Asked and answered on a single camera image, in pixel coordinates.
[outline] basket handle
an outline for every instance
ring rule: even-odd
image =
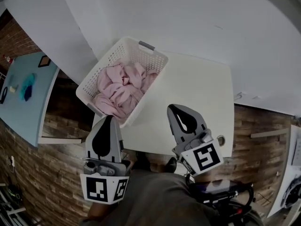
[[[144,46],[144,47],[146,47],[146,48],[152,50],[152,51],[155,50],[155,47],[154,47],[154,46],[152,46],[152,45],[150,45],[150,44],[148,44],[148,43],[146,43],[146,42],[139,41],[139,44],[140,44],[141,46]]]

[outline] person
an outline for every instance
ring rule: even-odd
[[[222,225],[218,211],[197,202],[185,177],[174,174],[171,158],[163,173],[152,172],[144,153],[137,154],[127,190],[118,204],[93,203],[80,226],[210,226]]]

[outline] floor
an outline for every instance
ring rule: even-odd
[[[44,135],[86,137],[93,113],[75,97],[76,85],[57,81],[50,98]],[[291,116],[235,106],[234,146],[231,158],[203,176],[253,182],[257,203],[269,209],[282,174],[285,137],[250,139],[250,134],[288,128]],[[41,225],[73,226],[86,216],[90,203],[82,197],[79,174],[83,169],[85,145],[39,145],[34,148],[0,121],[0,145],[16,161],[14,173],[0,153],[1,181],[11,176],[19,184],[27,213]],[[129,158],[133,152],[127,151]],[[169,157],[149,154],[154,170]]]

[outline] pink clothing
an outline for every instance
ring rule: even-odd
[[[95,96],[94,103],[104,114],[124,121],[157,75],[156,71],[146,71],[139,63],[130,66],[118,60],[100,71],[97,79],[100,93]]]

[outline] laundry basket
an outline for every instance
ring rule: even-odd
[[[98,74],[103,68],[112,66],[118,59],[122,59],[126,64],[139,62],[147,71],[155,70],[158,73],[160,73],[168,63],[168,57],[156,51],[155,47],[129,37],[120,39],[94,66],[76,90],[76,96],[100,117],[105,115],[93,103],[94,97],[99,93],[97,88]],[[143,109],[146,95],[147,92],[126,121],[120,123],[121,128],[129,126],[134,122]]]

